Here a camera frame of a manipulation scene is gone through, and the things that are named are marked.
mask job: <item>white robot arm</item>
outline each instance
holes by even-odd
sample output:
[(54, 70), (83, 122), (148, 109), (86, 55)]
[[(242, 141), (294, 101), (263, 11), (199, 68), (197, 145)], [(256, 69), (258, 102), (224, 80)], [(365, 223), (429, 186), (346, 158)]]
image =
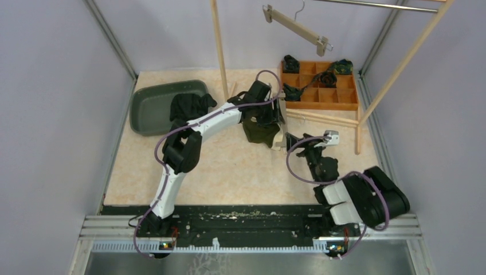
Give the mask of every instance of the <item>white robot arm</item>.
[[(191, 127), (192, 131), (199, 132), (200, 136), (202, 137), (202, 142), (205, 142), (207, 139), (212, 137), (219, 131), (223, 131), (227, 127), (231, 125), (236, 125), (241, 121), (241, 111), (237, 108), (226, 111), (214, 118), (208, 120), (204, 123), (199, 123), (200, 121), (204, 120), (205, 118), (209, 117), (215, 112), (219, 112), (220, 110), (228, 109), (230, 107), (235, 106), (232, 103), (225, 103), (219, 109), (208, 113), (206, 116), (200, 117), (199, 119), (190, 120), (188, 124), (198, 124), (195, 127)], [(174, 212), (174, 203), (175, 198), (177, 197), (177, 193), (179, 192), (179, 188), (181, 187), (182, 181), (186, 176), (185, 172), (176, 173), (176, 171), (170, 166), (167, 166), (169, 170), (169, 177), (166, 184), (166, 189), (160, 198), (160, 201), (157, 197), (150, 203), (151, 206), (155, 205), (152, 212), (157, 215), (158, 217), (164, 219), (170, 216)], [(160, 194), (162, 191), (162, 187), (165, 181), (166, 171), (162, 172), (162, 178), (160, 179), (159, 188), (157, 189), (157, 194)]]

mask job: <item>dark green cloth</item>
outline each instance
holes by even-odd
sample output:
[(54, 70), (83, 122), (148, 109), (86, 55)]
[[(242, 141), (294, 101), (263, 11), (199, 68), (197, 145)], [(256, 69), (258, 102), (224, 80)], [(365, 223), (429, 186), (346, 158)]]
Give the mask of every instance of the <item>dark green cloth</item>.
[(260, 126), (256, 122), (251, 120), (244, 120), (242, 122), (243, 130), (245, 131), (246, 138), (251, 143), (265, 143), (268, 148), (273, 146), (273, 138), (280, 131), (280, 127), (277, 123), (272, 123), (265, 126)]
[(352, 62), (347, 59), (342, 59), (331, 64), (328, 72), (335, 74), (350, 75), (352, 74)]
[(286, 101), (300, 101), (300, 96), (303, 92), (303, 89), (295, 88), (284, 83), (284, 93)]

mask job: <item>white arm segment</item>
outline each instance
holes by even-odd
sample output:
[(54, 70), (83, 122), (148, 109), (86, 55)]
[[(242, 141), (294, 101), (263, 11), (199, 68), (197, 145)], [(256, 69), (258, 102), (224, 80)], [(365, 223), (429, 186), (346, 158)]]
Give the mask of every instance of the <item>white arm segment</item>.
[(342, 180), (324, 187), (322, 193), (327, 203), (333, 205), (331, 207), (331, 216), (335, 224), (345, 225), (347, 223), (362, 222)]
[[(218, 109), (214, 110), (213, 112), (208, 113), (207, 115), (200, 117), (199, 119), (189, 120), (187, 123), (194, 124), (198, 123), (199, 121), (205, 119), (206, 117), (214, 114), (215, 112), (219, 112), (229, 107), (233, 107), (234, 104), (232, 103), (225, 103), (223, 106), (219, 107)], [(201, 133), (202, 142), (204, 143), (208, 138), (214, 136), (217, 132), (223, 131), (227, 127), (231, 125), (236, 125), (240, 123), (241, 120), (241, 112), (235, 108), (229, 111), (225, 111), (212, 119), (201, 123), (198, 126), (192, 127), (194, 131), (198, 131)], [(169, 177), (167, 181), (166, 189), (164, 190), (164, 194), (162, 195), (160, 201), (158, 202), (157, 197), (160, 194), (162, 187), (164, 185), (164, 180), (166, 177), (166, 171), (163, 169), (162, 177), (160, 179), (159, 188), (157, 188), (157, 193), (155, 195), (154, 200), (150, 203), (151, 206), (154, 204), (155, 207), (152, 210), (155, 215), (159, 216), (161, 219), (167, 218), (174, 212), (174, 204), (175, 199), (177, 197), (177, 193), (179, 193), (179, 188), (181, 187), (182, 181), (186, 176), (185, 173), (178, 173), (175, 174), (174, 170), (167, 166), (169, 171)]]

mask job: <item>wooden organizer box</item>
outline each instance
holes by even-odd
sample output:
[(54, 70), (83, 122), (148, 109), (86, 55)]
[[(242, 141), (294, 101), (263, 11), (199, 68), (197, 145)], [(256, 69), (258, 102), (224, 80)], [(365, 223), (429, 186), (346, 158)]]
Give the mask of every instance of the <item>wooden organizer box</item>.
[[(312, 78), (324, 72), (332, 62), (301, 61), (299, 73), (284, 73), (283, 63), (280, 64), (280, 80), (292, 87), (304, 88)], [(286, 101), (289, 109), (317, 109), (317, 110), (358, 110), (358, 94), (354, 75), (336, 75), (338, 82), (336, 88), (325, 88), (318, 81), (307, 88), (300, 101)]]

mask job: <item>gray plastic tray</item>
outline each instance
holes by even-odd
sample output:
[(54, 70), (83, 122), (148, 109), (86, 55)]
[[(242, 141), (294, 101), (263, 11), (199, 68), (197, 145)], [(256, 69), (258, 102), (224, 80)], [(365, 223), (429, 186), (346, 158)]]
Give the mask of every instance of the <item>gray plastic tray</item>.
[(207, 87), (201, 80), (189, 80), (142, 88), (132, 95), (130, 127), (143, 136), (168, 133), (172, 122), (170, 104), (175, 95), (194, 93), (207, 94)]

